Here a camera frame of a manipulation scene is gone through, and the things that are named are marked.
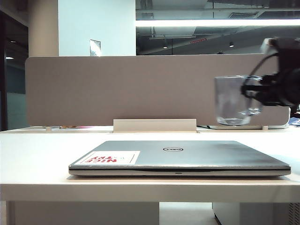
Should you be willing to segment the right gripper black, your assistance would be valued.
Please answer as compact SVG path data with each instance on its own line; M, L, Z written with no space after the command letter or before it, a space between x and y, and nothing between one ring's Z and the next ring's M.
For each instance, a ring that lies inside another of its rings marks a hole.
M278 38L279 99L281 105L294 106L300 103L300 40ZM278 105L270 86L277 85L277 74L262 76L261 85L242 85L241 93L262 105Z

